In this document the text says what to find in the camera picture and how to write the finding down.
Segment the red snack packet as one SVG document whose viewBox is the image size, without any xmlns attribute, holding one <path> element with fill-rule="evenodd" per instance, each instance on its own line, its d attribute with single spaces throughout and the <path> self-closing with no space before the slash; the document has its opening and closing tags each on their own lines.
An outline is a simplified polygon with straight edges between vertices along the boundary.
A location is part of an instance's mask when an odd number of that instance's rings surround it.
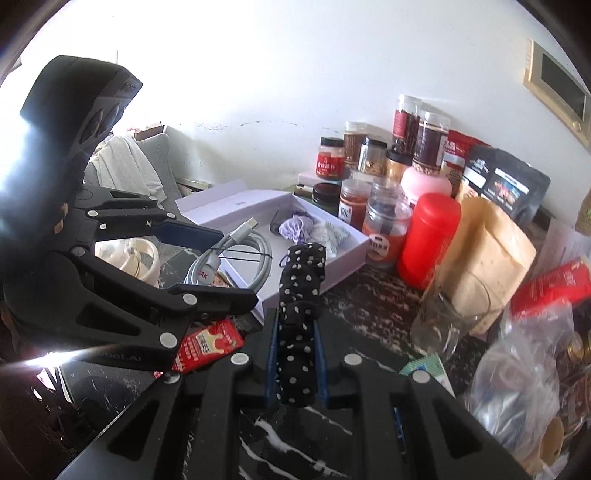
<svg viewBox="0 0 591 480">
<path fill-rule="evenodd" d="M 211 364 L 243 346 L 242 335 L 229 318 L 187 334 L 172 370 L 186 374 Z"/>
</svg>

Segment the black polka dot scrunchie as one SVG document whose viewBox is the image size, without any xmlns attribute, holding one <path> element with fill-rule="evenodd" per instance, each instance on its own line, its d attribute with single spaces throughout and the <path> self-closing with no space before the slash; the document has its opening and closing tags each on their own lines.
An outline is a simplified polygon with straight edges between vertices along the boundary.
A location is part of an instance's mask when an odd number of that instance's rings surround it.
<svg viewBox="0 0 591 480">
<path fill-rule="evenodd" d="M 325 246 L 311 242 L 288 249 L 276 316 L 276 396 L 288 407 L 311 405 L 317 392 L 315 321 L 324 280 Z"/>
</svg>

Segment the nutritious cereal packet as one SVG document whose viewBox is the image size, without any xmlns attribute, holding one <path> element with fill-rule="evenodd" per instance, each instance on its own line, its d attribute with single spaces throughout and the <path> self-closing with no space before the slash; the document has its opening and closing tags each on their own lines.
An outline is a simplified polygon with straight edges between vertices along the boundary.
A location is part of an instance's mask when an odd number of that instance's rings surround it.
<svg viewBox="0 0 591 480">
<path fill-rule="evenodd" d="M 195 284 L 200 286 L 214 286 L 221 288 L 235 288 L 235 283 L 226 276 L 221 270 L 214 271 L 212 268 L 205 266 L 197 273 L 197 280 Z"/>
</svg>

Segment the lavender drawstring pouch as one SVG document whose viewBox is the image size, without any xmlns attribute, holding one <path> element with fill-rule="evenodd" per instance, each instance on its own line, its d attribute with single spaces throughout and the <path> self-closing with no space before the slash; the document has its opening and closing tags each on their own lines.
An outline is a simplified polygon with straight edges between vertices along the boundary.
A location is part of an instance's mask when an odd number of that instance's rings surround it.
<svg viewBox="0 0 591 480">
<path fill-rule="evenodd" d="M 311 230 L 315 226 L 315 221 L 305 215 L 293 215 L 284 220 L 277 228 L 280 236 L 290 240 L 295 245 L 308 243 L 311 239 Z"/>
</svg>

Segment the grey clothes pile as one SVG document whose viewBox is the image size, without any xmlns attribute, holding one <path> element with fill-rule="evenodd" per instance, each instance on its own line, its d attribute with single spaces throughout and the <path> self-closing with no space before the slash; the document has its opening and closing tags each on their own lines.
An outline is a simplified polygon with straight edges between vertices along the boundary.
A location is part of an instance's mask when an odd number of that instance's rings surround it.
<svg viewBox="0 0 591 480">
<path fill-rule="evenodd" d="M 167 196 L 155 169 L 130 137 L 111 136 L 99 144 L 85 169 L 88 184 L 152 196 L 162 204 Z"/>
</svg>

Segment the white open gift box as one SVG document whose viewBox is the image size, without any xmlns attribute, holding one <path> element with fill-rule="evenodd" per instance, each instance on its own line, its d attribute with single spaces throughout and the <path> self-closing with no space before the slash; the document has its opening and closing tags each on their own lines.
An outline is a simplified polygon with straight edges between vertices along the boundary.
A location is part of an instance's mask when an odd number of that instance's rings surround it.
<svg viewBox="0 0 591 480">
<path fill-rule="evenodd" d="M 257 294 L 259 303 L 252 311 L 260 323 L 264 322 L 266 309 L 274 308 L 279 303 L 280 272 L 283 271 L 281 260 L 293 245 L 287 239 L 274 235 L 270 231 L 270 222 L 281 209 L 304 210 L 315 221 L 328 222 L 348 233 L 339 243 L 335 256 L 327 258 L 325 280 L 322 281 L 321 286 L 322 293 L 344 281 L 366 263 L 370 244 L 368 236 L 332 214 L 286 191 L 249 190 L 245 182 L 235 180 L 180 198 L 176 204 L 180 214 L 185 218 L 197 225 L 217 229 L 224 234 L 235 230 L 250 218 L 259 222 L 256 231 L 270 243 L 270 253 L 273 254 L 270 277 Z"/>
</svg>

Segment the blue white medicine box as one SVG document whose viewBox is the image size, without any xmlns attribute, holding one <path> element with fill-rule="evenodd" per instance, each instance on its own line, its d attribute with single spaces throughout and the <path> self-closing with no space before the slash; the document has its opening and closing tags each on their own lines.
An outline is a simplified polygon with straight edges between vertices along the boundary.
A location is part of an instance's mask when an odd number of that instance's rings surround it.
<svg viewBox="0 0 591 480">
<path fill-rule="evenodd" d="M 415 371 L 425 371 L 434 377 L 453 397 L 456 397 L 452 383 L 448 377 L 444 364 L 438 354 L 429 355 L 417 360 L 408 362 L 400 374 L 412 376 Z"/>
</svg>

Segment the chenpi spice jar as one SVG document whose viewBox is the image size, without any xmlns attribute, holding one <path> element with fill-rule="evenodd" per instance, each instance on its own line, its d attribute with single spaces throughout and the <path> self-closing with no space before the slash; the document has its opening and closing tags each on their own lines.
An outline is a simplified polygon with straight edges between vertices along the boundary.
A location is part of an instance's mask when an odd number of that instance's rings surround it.
<svg viewBox="0 0 591 480">
<path fill-rule="evenodd" d="M 342 182 L 339 194 L 339 220 L 362 230 L 365 221 L 367 203 L 372 192 L 372 185 L 356 179 Z"/>
</svg>

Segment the orange label clear jar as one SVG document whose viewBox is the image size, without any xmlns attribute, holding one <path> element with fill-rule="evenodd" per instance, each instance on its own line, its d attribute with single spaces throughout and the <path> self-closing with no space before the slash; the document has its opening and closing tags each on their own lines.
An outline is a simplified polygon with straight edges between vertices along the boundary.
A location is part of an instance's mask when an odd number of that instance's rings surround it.
<svg viewBox="0 0 591 480">
<path fill-rule="evenodd" d="M 362 232 L 370 239 L 367 263 L 379 268 L 396 264 L 405 243 L 413 209 L 403 201 L 370 199 Z"/>
</svg>

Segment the red label sauce jar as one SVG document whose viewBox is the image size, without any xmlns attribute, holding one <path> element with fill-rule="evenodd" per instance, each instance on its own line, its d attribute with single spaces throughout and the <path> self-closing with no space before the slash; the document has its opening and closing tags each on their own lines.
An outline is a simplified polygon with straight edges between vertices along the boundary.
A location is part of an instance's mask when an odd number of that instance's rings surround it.
<svg viewBox="0 0 591 480">
<path fill-rule="evenodd" d="M 344 176 L 344 140 L 335 137 L 322 137 L 318 146 L 315 174 L 322 179 L 340 180 Z"/>
</svg>

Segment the clear plastic bag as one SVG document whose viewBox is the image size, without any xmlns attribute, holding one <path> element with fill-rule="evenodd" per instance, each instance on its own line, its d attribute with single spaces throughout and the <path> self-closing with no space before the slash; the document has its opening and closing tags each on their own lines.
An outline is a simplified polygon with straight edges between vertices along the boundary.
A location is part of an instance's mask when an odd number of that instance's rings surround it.
<svg viewBox="0 0 591 480">
<path fill-rule="evenodd" d="M 540 444 L 558 413 L 555 356 L 574 332 L 569 302 L 522 317 L 506 311 L 464 396 L 467 410 L 519 461 Z"/>
</svg>

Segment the brown powder jar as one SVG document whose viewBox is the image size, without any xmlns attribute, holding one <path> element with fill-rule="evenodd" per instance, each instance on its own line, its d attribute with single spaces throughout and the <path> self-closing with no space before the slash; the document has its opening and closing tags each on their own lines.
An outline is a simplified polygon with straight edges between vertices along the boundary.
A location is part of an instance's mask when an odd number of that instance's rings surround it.
<svg viewBox="0 0 591 480">
<path fill-rule="evenodd" d="M 348 121 L 344 131 L 345 163 L 349 169 L 358 168 L 360 152 L 368 134 L 368 125 L 363 122 Z"/>
</svg>

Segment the pink jar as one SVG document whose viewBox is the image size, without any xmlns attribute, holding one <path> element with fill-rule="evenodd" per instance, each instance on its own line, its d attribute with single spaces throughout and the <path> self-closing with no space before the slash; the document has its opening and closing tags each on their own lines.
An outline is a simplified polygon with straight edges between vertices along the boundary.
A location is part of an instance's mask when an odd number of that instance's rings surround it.
<svg viewBox="0 0 591 480">
<path fill-rule="evenodd" d="M 401 179 L 401 187 L 406 202 L 414 208 L 418 200 L 425 194 L 438 193 L 450 197 L 452 195 L 452 184 L 445 176 L 428 175 L 409 167 Z"/>
</svg>

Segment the tall dark label jar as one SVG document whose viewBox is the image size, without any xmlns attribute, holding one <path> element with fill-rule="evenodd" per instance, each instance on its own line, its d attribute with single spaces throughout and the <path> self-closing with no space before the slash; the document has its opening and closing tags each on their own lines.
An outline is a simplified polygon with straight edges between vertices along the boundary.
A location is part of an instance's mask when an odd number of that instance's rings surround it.
<svg viewBox="0 0 591 480">
<path fill-rule="evenodd" d="M 450 118 L 445 115 L 423 112 L 413 154 L 413 166 L 420 172 L 432 176 L 440 173 L 450 123 Z"/>
</svg>

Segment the black coffee pouch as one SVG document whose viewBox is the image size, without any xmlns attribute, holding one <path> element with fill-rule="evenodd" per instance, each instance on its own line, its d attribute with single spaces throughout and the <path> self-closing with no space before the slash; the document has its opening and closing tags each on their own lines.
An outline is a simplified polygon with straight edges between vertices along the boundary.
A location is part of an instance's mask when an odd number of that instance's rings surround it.
<svg viewBox="0 0 591 480">
<path fill-rule="evenodd" d="M 536 215 L 550 183 L 547 175 L 512 154 L 475 145 L 466 160 L 456 199 L 487 199 L 525 228 Z"/>
</svg>

